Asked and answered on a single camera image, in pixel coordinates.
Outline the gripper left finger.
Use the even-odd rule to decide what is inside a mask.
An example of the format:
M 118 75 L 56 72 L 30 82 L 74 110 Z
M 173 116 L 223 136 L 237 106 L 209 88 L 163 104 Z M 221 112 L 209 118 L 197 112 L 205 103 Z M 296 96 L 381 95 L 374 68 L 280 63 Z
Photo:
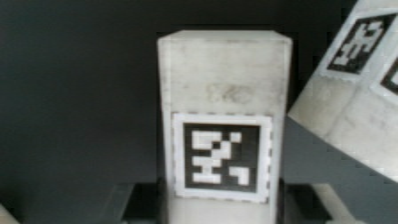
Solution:
M 163 184 L 115 185 L 99 224 L 166 224 Z

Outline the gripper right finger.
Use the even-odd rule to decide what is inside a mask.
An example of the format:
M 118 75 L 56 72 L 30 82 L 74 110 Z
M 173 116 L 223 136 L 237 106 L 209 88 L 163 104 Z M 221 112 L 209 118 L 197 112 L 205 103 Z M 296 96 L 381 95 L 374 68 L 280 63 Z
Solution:
M 278 185 L 277 224 L 355 224 L 355 217 L 328 184 Z

